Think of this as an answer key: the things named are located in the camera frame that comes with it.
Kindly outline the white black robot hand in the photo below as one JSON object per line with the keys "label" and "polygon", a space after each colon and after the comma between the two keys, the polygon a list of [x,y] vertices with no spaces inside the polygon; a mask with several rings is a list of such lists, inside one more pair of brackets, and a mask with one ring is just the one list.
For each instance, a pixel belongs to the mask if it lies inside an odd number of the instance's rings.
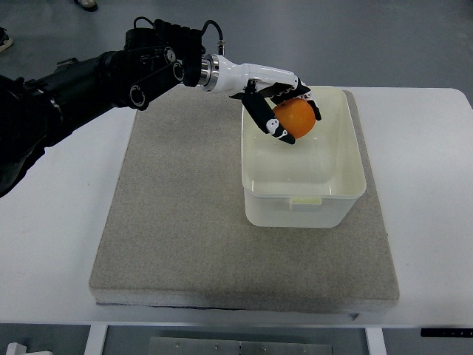
{"label": "white black robot hand", "polygon": [[291,71],[258,64],[235,64],[222,55],[205,55],[198,84],[206,92],[224,93],[240,100],[263,133],[288,144],[294,144],[296,138],[276,117],[267,100],[278,105],[300,98],[310,105],[315,119],[321,120],[311,89]]}

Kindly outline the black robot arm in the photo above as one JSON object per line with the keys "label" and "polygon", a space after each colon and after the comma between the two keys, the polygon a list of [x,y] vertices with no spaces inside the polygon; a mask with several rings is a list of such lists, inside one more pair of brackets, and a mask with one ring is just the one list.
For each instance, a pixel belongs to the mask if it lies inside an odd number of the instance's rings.
{"label": "black robot arm", "polygon": [[76,129],[115,107],[145,110],[180,83],[195,87],[209,25],[191,29],[163,20],[126,32],[123,50],[57,64],[53,74],[25,81],[1,77],[1,194]]}

